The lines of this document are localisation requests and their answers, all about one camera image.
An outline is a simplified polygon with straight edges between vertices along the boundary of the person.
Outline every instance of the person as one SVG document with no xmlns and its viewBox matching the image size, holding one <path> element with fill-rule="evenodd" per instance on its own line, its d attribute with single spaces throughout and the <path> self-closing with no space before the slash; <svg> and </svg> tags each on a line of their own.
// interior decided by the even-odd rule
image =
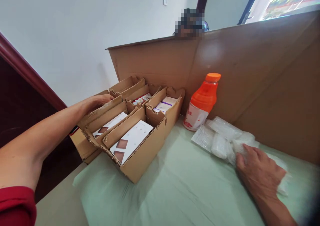
<svg viewBox="0 0 320 226">
<path fill-rule="evenodd" d="M 38 122 L 0 149 L 0 225 L 34 225 L 36 189 L 44 159 L 89 112 L 114 99 L 90 97 Z M 240 179 L 253 196 L 267 225 L 296 225 L 277 198 L 286 171 L 263 151 L 244 145 L 246 162 L 237 154 Z"/>
</svg>

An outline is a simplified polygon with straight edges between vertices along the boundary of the human arm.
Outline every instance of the human arm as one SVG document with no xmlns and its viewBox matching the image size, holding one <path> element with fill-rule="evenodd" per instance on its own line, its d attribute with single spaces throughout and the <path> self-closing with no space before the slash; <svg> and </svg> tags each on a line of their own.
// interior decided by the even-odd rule
<svg viewBox="0 0 320 226">
<path fill-rule="evenodd" d="M 237 171 L 269 226 L 297 225 L 287 207 L 278 199 L 277 188 L 286 171 L 262 150 L 243 145 L 247 162 L 237 153 Z"/>
<path fill-rule="evenodd" d="M 0 149 L 0 189 L 36 189 L 43 160 L 89 112 L 111 101 L 109 94 L 93 96 L 38 122 Z"/>
</svg>

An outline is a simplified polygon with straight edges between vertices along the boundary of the dark wooden door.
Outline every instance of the dark wooden door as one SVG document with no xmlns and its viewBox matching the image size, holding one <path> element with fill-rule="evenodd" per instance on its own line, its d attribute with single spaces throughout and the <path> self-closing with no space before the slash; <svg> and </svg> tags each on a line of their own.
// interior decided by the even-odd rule
<svg viewBox="0 0 320 226">
<path fill-rule="evenodd" d="M 0 147 L 57 110 L 0 57 Z M 67 136 L 45 159 L 35 192 L 40 201 L 81 163 Z"/>
</svg>

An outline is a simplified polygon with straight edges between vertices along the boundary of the plastic bottle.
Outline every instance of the plastic bottle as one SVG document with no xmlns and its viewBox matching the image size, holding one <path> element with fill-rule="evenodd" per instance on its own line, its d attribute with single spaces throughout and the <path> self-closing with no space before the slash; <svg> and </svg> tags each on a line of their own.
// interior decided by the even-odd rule
<svg viewBox="0 0 320 226">
<path fill-rule="evenodd" d="M 206 120 L 217 101 L 217 87 L 221 75 L 209 73 L 201 87 L 192 95 L 183 125 L 186 129 L 196 131 Z"/>
</svg>

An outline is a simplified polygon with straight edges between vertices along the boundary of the red shirt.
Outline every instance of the red shirt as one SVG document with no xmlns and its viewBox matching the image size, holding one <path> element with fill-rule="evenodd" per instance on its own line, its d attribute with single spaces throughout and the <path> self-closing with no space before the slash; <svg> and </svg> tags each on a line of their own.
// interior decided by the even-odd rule
<svg viewBox="0 0 320 226">
<path fill-rule="evenodd" d="M 23 186 L 0 189 L 1 226 L 34 226 L 36 216 L 32 189 Z"/>
</svg>

